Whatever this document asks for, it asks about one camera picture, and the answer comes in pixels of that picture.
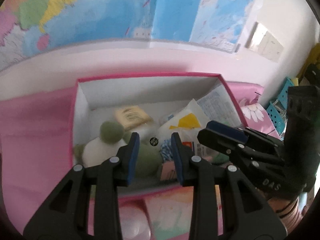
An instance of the wall switch plate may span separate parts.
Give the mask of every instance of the wall switch plate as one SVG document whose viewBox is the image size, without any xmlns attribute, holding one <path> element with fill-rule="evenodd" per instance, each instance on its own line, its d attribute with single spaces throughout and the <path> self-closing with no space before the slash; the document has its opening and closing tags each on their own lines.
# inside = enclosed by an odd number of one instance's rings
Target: wall switch plate
<svg viewBox="0 0 320 240">
<path fill-rule="evenodd" d="M 284 47 L 261 23 L 256 22 L 246 47 L 259 55 L 278 62 Z"/>
</svg>

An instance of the map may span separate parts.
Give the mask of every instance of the map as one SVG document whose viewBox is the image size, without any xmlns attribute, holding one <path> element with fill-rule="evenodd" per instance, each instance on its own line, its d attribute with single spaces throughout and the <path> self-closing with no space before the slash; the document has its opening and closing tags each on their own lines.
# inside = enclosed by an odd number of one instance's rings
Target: map
<svg viewBox="0 0 320 240">
<path fill-rule="evenodd" d="M 5 0 L 0 71 L 61 46 L 137 38 L 233 52 L 254 0 Z"/>
</svg>

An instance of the screw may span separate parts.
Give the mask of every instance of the screw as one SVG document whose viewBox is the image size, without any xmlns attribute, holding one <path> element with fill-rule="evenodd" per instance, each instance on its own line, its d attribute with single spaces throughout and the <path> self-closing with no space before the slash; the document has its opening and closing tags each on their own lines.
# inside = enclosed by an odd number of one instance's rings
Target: screw
<svg viewBox="0 0 320 240">
<path fill-rule="evenodd" d="M 259 163 L 257 163 L 256 161 L 251 162 L 253 166 L 255 166 L 256 168 L 259 167 Z"/>
<path fill-rule="evenodd" d="M 194 162 L 194 163 L 198 163 L 201 161 L 201 157 L 200 156 L 197 156 L 197 155 L 193 155 L 191 157 L 191 160 Z"/>
<path fill-rule="evenodd" d="M 73 170 L 74 170 L 74 171 L 81 171 L 82 168 L 83 168 L 82 165 L 77 164 L 77 165 L 75 165 L 75 166 L 73 167 Z"/>
<path fill-rule="evenodd" d="M 113 156 L 109 160 L 110 160 L 111 163 L 117 163 L 120 159 L 117 156 Z"/>
<path fill-rule="evenodd" d="M 231 172 L 235 172 L 235 171 L 237 171 L 237 167 L 234 166 L 234 165 L 229 165 L 228 166 L 228 170 L 231 171 Z"/>
</svg>

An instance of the open box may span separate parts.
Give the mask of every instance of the open box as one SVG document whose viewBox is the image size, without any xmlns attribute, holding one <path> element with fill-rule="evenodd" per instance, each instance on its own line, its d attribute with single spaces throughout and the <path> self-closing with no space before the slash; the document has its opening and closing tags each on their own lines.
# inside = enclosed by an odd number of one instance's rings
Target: open box
<svg viewBox="0 0 320 240">
<path fill-rule="evenodd" d="M 70 122 L 71 146 L 97 138 L 100 125 L 107 120 L 115 121 L 114 113 L 119 107 L 138 105 L 159 127 L 161 117 L 184 108 L 193 98 L 198 100 L 208 96 L 208 93 L 216 111 L 214 116 L 209 116 L 211 120 L 233 127 L 246 126 L 236 100 L 219 74 L 144 73 L 79 79 Z M 71 152 L 72 166 L 76 160 Z M 158 179 L 150 178 L 147 185 L 158 182 Z"/>
</svg>

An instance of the white wall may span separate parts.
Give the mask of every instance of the white wall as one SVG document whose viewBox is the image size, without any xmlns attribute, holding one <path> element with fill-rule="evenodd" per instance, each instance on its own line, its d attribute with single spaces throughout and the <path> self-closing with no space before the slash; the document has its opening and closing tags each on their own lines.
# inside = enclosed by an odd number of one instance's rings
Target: white wall
<svg viewBox="0 0 320 240">
<path fill-rule="evenodd" d="M 227 81 L 265 86 L 268 102 L 285 76 L 295 76 L 315 44 L 317 23 L 305 0 L 264 0 L 258 21 L 284 46 L 279 63 L 247 49 L 238 55 L 168 49 L 107 49 L 100 42 L 63 48 L 23 61 L 0 74 L 0 100 L 70 87 L 77 77 L 116 72 L 221 73 Z"/>
</svg>

